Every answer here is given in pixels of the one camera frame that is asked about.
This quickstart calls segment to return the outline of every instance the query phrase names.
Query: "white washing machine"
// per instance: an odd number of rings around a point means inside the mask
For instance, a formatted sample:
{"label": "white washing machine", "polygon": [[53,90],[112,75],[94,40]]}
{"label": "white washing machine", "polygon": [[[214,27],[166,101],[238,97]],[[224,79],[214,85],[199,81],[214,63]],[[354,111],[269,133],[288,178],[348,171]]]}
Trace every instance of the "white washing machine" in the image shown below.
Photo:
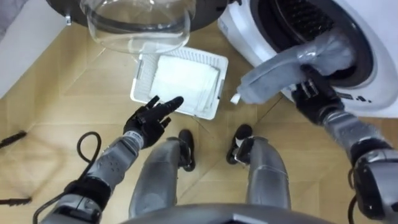
{"label": "white washing machine", "polygon": [[[398,118],[397,0],[241,0],[218,25],[253,65],[338,26],[356,50],[356,65],[330,83],[358,116]],[[291,98],[290,89],[283,94]]]}

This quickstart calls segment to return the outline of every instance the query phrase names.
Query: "black wire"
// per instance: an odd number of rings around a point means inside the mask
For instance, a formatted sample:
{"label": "black wire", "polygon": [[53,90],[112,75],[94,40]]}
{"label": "black wire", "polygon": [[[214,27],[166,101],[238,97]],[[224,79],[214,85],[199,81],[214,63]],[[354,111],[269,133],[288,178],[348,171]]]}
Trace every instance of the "black wire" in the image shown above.
{"label": "black wire", "polygon": [[353,199],[351,199],[349,205],[348,205],[348,223],[349,224],[355,224],[354,222],[354,207],[356,204],[356,197],[354,196]]}
{"label": "black wire", "polygon": [[[89,160],[81,152],[81,144],[88,136],[91,136],[91,135],[93,135],[93,136],[95,136],[97,138],[97,147],[95,149],[93,157],[91,158],[91,160]],[[84,134],[84,135],[82,135],[80,137],[79,141],[77,142],[77,146],[76,146],[77,153],[84,161],[86,161],[88,163],[88,165],[86,166],[86,169],[84,169],[84,171],[79,176],[78,181],[81,181],[84,178],[84,176],[87,174],[87,172],[93,166],[95,160],[97,160],[98,154],[100,153],[100,150],[101,150],[101,144],[102,144],[101,136],[97,132],[90,131],[90,132],[87,132],[86,134]],[[43,212],[46,208],[48,208],[52,204],[54,204],[55,202],[57,202],[58,200],[60,200],[64,195],[66,195],[66,193],[62,192],[58,196],[56,196],[55,198],[49,200],[44,205],[40,206],[40,208],[38,208],[36,210],[36,212],[33,214],[33,221],[32,221],[33,224],[38,224],[39,223],[39,215],[40,215],[40,213]]]}
{"label": "black wire", "polygon": [[[351,187],[351,189],[355,190],[355,186],[354,186],[354,181],[353,181],[353,176],[354,176],[354,169],[350,169],[348,172],[348,183],[349,186]],[[355,224],[354,223],[354,207],[356,204],[356,196],[353,197],[353,199],[351,199],[349,205],[348,205],[348,223],[349,224]]]}

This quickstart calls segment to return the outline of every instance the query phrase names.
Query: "robotic arm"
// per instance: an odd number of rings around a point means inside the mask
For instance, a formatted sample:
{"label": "robotic arm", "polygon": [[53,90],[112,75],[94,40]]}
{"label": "robotic arm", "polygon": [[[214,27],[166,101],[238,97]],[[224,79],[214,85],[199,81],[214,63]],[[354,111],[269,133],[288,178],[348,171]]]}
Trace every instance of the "robotic arm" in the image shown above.
{"label": "robotic arm", "polygon": [[155,97],[145,106],[140,107],[124,126],[124,134],[117,138],[96,160],[99,150],[92,160],[88,160],[80,152],[80,144],[85,137],[97,133],[86,133],[78,142],[79,155],[89,162],[88,167],[79,177],[71,182],[64,193],[39,208],[34,215],[33,223],[38,223],[39,213],[49,205],[55,203],[54,209],[41,223],[99,223],[102,211],[112,195],[115,187],[123,180],[124,174],[137,159],[139,151],[154,145],[163,135],[164,129],[171,122],[165,118],[183,103],[182,97],[177,97],[164,104],[155,104],[159,97]]}
{"label": "robotic arm", "polygon": [[308,81],[292,93],[297,109],[326,129],[353,166],[356,195],[349,206],[350,224],[355,202],[369,219],[398,223],[398,152],[375,126],[345,112],[334,89],[314,68],[303,65],[302,70]]}

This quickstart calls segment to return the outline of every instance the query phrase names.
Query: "wooden floor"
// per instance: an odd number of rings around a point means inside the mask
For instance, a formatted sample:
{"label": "wooden floor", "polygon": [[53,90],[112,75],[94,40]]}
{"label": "wooden floor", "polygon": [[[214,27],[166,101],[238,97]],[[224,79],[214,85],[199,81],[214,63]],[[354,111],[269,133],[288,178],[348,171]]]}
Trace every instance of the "wooden floor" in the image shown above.
{"label": "wooden floor", "polygon": [[[292,207],[296,211],[347,223],[349,162],[322,128],[310,124],[281,95],[264,105],[229,103],[239,79],[250,64],[227,43],[215,24],[192,34],[188,44],[229,58],[229,70],[221,104],[213,121],[173,114],[162,139],[176,136],[183,128],[195,135],[197,168],[178,173],[178,203],[244,202],[248,168],[225,161],[230,140],[243,123],[254,127],[282,155],[290,179]],[[17,85],[0,100],[0,139],[20,129],[29,131],[21,142],[1,149],[0,198],[33,196],[30,205],[0,207],[7,223],[29,223],[36,208],[59,194],[80,175],[86,163],[76,153],[78,138],[97,131],[103,148],[120,136],[131,113],[140,104],[130,100],[135,60],[130,55],[104,50],[93,43],[85,28],[67,27],[36,61]],[[366,119],[379,126],[395,145],[398,121]],[[84,144],[90,155],[94,139]],[[116,188],[103,223],[127,218],[142,163],[138,160]],[[371,223],[355,212],[357,223]]]}

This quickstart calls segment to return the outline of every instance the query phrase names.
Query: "gray cloth sleeve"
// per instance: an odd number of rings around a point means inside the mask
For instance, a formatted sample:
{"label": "gray cloth sleeve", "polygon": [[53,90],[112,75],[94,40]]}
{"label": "gray cloth sleeve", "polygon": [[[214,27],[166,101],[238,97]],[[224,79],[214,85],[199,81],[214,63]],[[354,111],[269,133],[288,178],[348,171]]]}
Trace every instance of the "gray cloth sleeve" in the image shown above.
{"label": "gray cloth sleeve", "polygon": [[28,0],[0,0],[0,41]]}
{"label": "gray cloth sleeve", "polygon": [[313,65],[322,75],[354,64],[355,53],[339,29],[328,31],[311,42],[287,49],[248,72],[237,91],[248,104],[265,103],[281,89],[306,80],[302,64]]}

